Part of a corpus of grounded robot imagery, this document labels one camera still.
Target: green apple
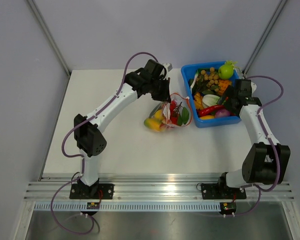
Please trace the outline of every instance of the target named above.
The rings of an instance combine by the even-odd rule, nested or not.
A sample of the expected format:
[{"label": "green apple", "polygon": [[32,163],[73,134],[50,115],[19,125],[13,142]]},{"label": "green apple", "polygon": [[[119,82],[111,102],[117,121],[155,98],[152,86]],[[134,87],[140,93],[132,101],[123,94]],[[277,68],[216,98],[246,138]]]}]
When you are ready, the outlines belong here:
[{"label": "green apple", "polygon": [[219,77],[223,80],[227,80],[234,74],[234,67],[232,64],[225,63],[218,70]]}]

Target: produce bag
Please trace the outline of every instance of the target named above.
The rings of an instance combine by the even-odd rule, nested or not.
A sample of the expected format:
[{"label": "produce bag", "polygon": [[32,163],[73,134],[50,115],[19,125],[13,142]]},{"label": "produce bag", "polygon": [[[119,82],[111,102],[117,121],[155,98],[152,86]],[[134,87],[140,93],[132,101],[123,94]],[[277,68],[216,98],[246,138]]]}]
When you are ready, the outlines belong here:
[{"label": "produce bag", "polygon": [[184,98],[177,92],[172,93],[170,97],[171,103],[160,103],[144,120],[147,128],[155,132],[163,132],[166,129],[185,127],[191,123],[193,113],[189,97]]}]

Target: gray wall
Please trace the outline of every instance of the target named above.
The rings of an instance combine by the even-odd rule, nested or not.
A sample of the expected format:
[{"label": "gray wall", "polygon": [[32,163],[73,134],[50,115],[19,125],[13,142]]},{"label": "gray wall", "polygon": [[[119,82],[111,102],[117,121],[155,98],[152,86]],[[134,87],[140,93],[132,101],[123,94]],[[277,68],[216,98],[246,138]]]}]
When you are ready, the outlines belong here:
[{"label": "gray wall", "polygon": [[38,179],[67,78],[23,0],[0,0],[0,240]]},{"label": "gray wall", "polygon": [[[264,110],[281,144],[289,145],[291,158],[286,179],[292,183],[300,210],[300,0],[289,1],[254,63],[251,75],[269,75],[284,86],[281,100]],[[256,96],[265,103],[278,94],[269,80],[255,80]]]},{"label": "gray wall", "polygon": [[[148,51],[174,68],[244,66],[279,0],[35,0],[71,69],[123,69]],[[138,57],[132,67],[148,57]]]}]

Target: blue bin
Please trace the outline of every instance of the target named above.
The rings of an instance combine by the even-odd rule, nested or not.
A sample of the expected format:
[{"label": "blue bin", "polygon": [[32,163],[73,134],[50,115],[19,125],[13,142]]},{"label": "blue bin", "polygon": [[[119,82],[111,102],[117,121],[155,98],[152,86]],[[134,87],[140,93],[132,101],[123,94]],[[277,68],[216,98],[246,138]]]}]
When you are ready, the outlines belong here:
[{"label": "blue bin", "polygon": [[[219,69],[226,61],[216,61],[216,62],[207,62],[207,63],[198,63],[198,64],[190,64],[185,65],[181,68],[182,77],[184,80],[184,86],[186,90],[186,94],[190,97],[190,105],[193,111],[193,119],[194,123],[198,128],[207,128],[221,125],[229,125],[229,124],[237,124],[241,121],[241,119],[237,116],[227,116],[220,117],[214,119],[202,120],[198,117],[195,102],[192,97],[192,93],[188,84],[189,79],[193,79],[195,77],[197,69],[208,69],[214,67],[216,70]],[[236,79],[239,79],[239,76],[236,71],[234,71],[233,76],[229,79],[232,81],[232,85],[235,85]]]}]

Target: tabletop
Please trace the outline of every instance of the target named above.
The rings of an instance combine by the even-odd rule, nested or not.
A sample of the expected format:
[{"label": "tabletop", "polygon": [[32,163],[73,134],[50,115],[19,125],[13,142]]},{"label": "tabletop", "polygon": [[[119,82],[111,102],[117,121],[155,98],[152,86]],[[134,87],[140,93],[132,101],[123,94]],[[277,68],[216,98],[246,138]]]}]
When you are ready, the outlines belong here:
[{"label": "tabletop", "polygon": [[[87,115],[118,89],[123,69],[74,70],[44,167],[44,174],[72,174],[80,170],[80,158],[61,152],[65,135],[74,127],[77,114]],[[180,69],[169,72],[170,93],[186,97]],[[243,122],[233,125],[186,127],[152,132],[144,120],[158,105],[149,94],[141,96],[113,119],[103,133],[107,147],[102,152],[100,174],[205,174],[223,173],[242,167],[251,148]],[[73,134],[65,150],[77,154]]]}]

